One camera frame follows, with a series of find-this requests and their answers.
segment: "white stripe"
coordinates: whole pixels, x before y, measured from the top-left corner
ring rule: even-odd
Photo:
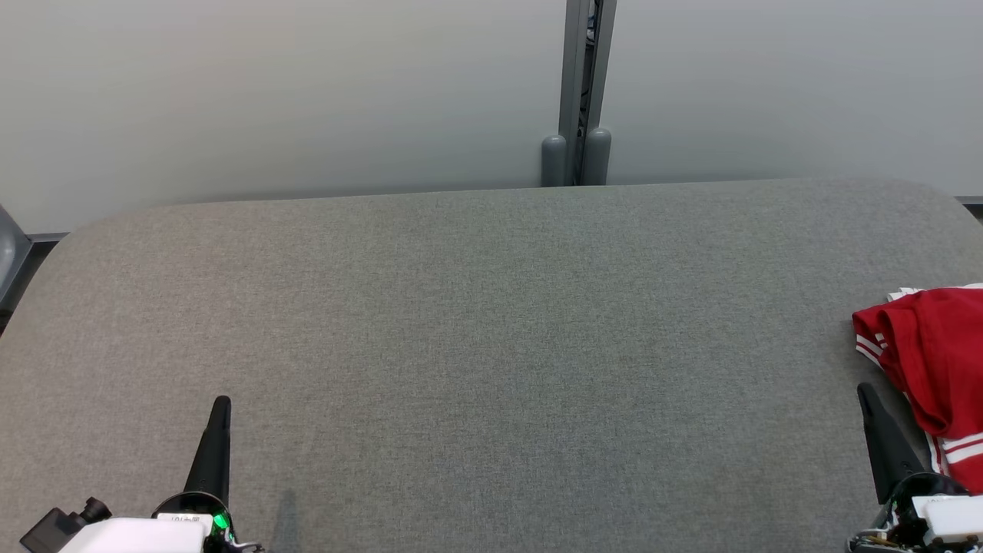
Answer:
[[[976,440],[983,440],[983,432],[980,432],[979,434],[970,434],[969,436],[966,436],[965,438],[959,438],[958,440],[943,440],[942,449],[948,451],[951,450],[952,448],[957,448],[959,446],[968,444],[969,442],[975,442]]]
[[[857,351],[859,351],[860,353],[863,353],[864,355],[866,355],[867,358],[870,359],[871,361],[874,361],[874,364],[877,365],[878,367],[880,367],[880,369],[882,371],[884,370],[884,367],[881,367],[881,362],[877,360],[877,357],[875,357],[873,353],[871,353],[870,351],[867,351],[867,348],[866,347],[864,347],[862,345],[857,345]]]
[[[965,461],[971,457],[976,457],[980,454],[983,454],[983,444],[976,444],[975,446],[969,446],[968,448],[956,450],[946,455],[946,459],[949,460],[949,464],[955,464],[960,461]]]
[[[884,353],[884,350],[881,349],[880,347],[878,347],[876,343],[874,343],[873,341],[871,341],[871,340],[869,340],[867,338],[864,338],[861,335],[857,335],[857,343],[862,343],[862,344],[866,345],[867,348],[870,349],[871,351],[873,351],[874,352],[874,355],[877,355],[878,357],[881,356],[881,353]]]
[[[939,465],[939,450],[935,447],[935,437],[926,432],[925,438],[928,440],[928,455],[931,456],[932,470],[942,474],[942,466]]]

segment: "white wall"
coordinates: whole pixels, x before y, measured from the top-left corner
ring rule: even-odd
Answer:
[[[565,0],[5,0],[0,204],[535,186]]]
[[[619,0],[608,183],[888,175],[983,196],[983,2]]]

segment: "black connector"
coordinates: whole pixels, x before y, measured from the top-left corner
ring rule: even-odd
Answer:
[[[24,534],[21,545],[30,553],[58,553],[83,526],[112,516],[106,505],[94,497],[88,498],[81,514],[66,515],[61,509],[52,509]]]

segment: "red cloth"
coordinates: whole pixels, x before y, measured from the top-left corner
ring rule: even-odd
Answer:
[[[933,467],[983,493],[983,289],[906,295],[854,313],[853,328],[911,402]]]

